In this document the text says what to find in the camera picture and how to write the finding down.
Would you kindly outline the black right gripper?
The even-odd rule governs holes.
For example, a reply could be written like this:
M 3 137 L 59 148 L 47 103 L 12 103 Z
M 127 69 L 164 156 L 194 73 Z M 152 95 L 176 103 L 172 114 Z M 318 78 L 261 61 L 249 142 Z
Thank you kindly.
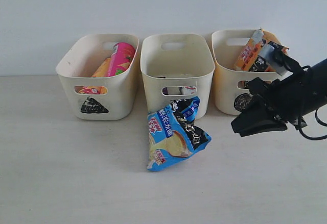
M 241 137 L 264 132 L 282 132 L 290 123 L 297 130 L 307 123 L 302 115 L 306 92 L 313 77 L 310 66 L 300 67 L 289 77 L 267 84 L 260 78 L 249 82 L 252 101 L 232 122 L 234 133 Z

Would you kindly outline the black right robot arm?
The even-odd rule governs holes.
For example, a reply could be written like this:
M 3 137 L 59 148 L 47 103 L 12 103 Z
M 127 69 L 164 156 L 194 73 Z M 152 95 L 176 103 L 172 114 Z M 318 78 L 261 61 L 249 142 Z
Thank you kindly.
M 231 122 L 235 133 L 245 137 L 285 131 L 288 123 L 302 133 L 307 125 L 303 117 L 326 105 L 326 60 L 270 84 L 255 78 L 248 88 L 251 101 Z

